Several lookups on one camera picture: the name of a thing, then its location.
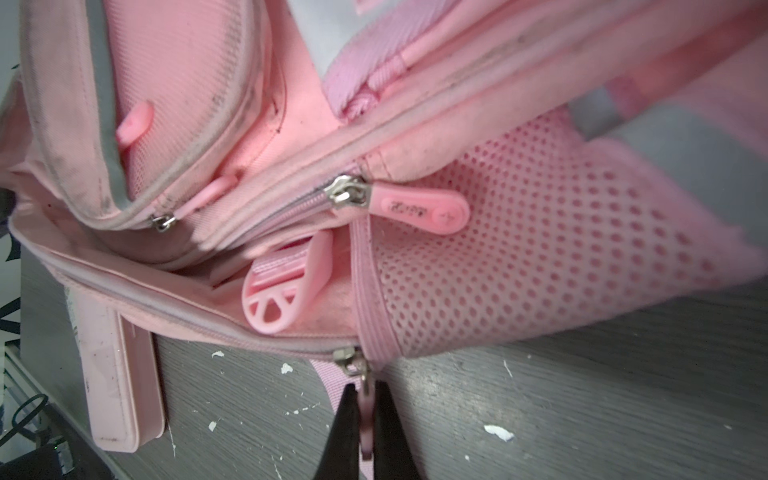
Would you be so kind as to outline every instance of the pink padded panel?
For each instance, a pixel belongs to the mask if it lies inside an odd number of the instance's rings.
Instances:
[[[750,247],[702,235],[717,221],[668,201],[663,179],[582,147],[567,112],[552,111],[416,182],[467,197],[464,232],[372,218],[404,356],[575,328],[756,275]]]
[[[245,101],[244,92],[251,87],[251,62],[261,62],[258,55],[252,59],[251,51],[260,50],[263,41],[253,36],[260,25],[248,3],[104,3],[118,118],[141,101],[150,101],[155,108],[151,129],[124,155],[132,197],[152,185],[178,160],[189,157],[184,165],[188,168],[207,147],[206,143],[216,140],[214,132],[222,131]],[[199,178],[187,179],[190,186],[181,194],[182,198],[209,181],[218,161],[198,169]]]

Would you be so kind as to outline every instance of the grey piping trim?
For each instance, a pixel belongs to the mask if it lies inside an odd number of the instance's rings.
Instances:
[[[98,104],[99,136],[101,153],[109,177],[112,200],[117,208],[123,210],[131,205],[128,198],[125,172],[120,162],[118,141],[115,137],[117,108],[115,106],[112,57],[109,51],[107,15],[101,0],[85,0],[88,16],[88,37],[91,44],[91,62],[94,69],[94,87]]]

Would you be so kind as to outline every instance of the reflective strip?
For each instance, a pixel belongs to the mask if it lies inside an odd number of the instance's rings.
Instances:
[[[659,104],[610,133],[660,168],[722,221],[768,248],[768,159],[704,119]]]
[[[624,121],[606,87],[596,88],[568,102],[571,119],[585,140],[606,134]]]
[[[85,0],[85,12],[88,17],[88,37],[94,69],[101,154],[104,156],[104,163],[107,168],[112,201],[117,208],[124,210],[131,205],[131,201],[128,198],[125,172],[120,162],[118,140],[115,137],[118,117],[115,106],[112,56],[109,51],[107,15],[101,0]]]

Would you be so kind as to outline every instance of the zipper teeth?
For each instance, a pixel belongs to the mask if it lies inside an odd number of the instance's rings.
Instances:
[[[261,237],[272,231],[283,227],[285,223],[292,220],[291,223],[302,220],[314,214],[318,214],[331,208],[331,204],[328,201],[325,193],[322,191],[316,194],[298,205],[290,204],[287,210],[283,209],[278,211],[272,217],[266,218],[263,222],[259,222],[251,230],[242,233],[229,245],[229,248],[237,248],[250,239]]]
[[[235,240],[227,244],[227,248],[239,247],[248,240],[271,233],[279,227],[284,227],[285,224],[288,223],[288,220],[297,222],[310,215],[330,210],[333,208],[333,204],[323,189],[330,185],[340,175],[359,175],[359,173],[359,166],[352,163],[338,174],[333,175],[333,177],[326,178],[325,181],[314,187],[309,193],[295,197],[284,208],[261,220],[245,233],[238,235]]]

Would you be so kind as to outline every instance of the grey floor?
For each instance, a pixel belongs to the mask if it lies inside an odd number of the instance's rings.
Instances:
[[[22,360],[86,423],[64,294],[26,252],[22,265]],[[762,480],[767,320],[763,281],[574,332],[401,361],[386,376],[433,480]],[[332,414],[308,363],[235,349],[212,358],[217,347],[164,338],[157,347],[170,429],[113,455],[130,476],[312,478]],[[293,372],[281,374],[284,362]],[[487,424],[515,437],[503,442]]]

